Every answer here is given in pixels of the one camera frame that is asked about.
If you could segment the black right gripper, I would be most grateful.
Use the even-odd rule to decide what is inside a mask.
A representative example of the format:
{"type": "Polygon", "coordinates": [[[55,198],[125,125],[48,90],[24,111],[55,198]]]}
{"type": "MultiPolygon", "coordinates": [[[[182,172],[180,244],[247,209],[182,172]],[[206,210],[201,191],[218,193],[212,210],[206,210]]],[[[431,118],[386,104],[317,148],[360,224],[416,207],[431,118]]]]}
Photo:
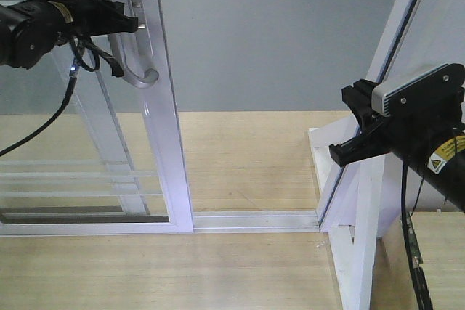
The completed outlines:
{"type": "MultiPolygon", "coordinates": [[[[341,90],[342,101],[349,107],[357,121],[375,121],[381,116],[371,107],[373,90],[379,84],[360,79],[341,90]]],[[[387,138],[395,153],[407,155],[415,165],[463,165],[464,123],[461,105],[464,89],[426,103],[420,110],[402,118],[393,118],[387,127],[387,138]]],[[[331,144],[331,159],[338,166],[390,152],[383,142],[384,123],[375,122],[357,136],[342,144],[331,144]]]]}

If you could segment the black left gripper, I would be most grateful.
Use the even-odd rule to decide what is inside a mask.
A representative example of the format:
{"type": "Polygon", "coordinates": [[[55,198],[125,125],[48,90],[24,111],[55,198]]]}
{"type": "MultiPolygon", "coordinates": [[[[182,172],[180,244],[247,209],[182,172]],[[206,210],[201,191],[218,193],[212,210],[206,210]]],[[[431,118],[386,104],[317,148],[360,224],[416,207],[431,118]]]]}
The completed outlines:
{"type": "Polygon", "coordinates": [[[39,0],[39,18],[48,31],[75,36],[135,33],[139,26],[123,2],[108,0],[39,0]]]}

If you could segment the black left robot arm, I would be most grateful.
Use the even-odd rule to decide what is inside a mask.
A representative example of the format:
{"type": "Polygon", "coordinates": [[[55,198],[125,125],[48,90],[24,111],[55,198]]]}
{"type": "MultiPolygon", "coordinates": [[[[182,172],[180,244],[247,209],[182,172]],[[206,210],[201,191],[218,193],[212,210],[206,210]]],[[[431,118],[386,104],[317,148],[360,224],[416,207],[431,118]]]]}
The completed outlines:
{"type": "Polygon", "coordinates": [[[110,0],[25,0],[1,7],[1,63],[13,68],[32,68],[55,46],[69,43],[75,58],[86,70],[99,70],[101,60],[113,76],[124,74],[117,59],[95,46],[93,36],[134,33],[137,17],[124,13],[124,3],[110,0]],[[94,55],[89,67],[78,51],[83,45],[94,55]]]}

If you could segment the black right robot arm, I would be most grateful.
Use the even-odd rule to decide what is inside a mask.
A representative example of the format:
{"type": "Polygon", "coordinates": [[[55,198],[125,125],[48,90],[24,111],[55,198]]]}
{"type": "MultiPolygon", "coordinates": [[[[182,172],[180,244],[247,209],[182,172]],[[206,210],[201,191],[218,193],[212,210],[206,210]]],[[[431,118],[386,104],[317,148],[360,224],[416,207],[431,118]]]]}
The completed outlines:
{"type": "Polygon", "coordinates": [[[329,147],[332,160],[345,166],[392,153],[459,210],[464,209],[464,124],[461,79],[418,82],[393,96],[388,116],[371,104],[377,83],[359,80],[342,89],[360,133],[329,147]]]}

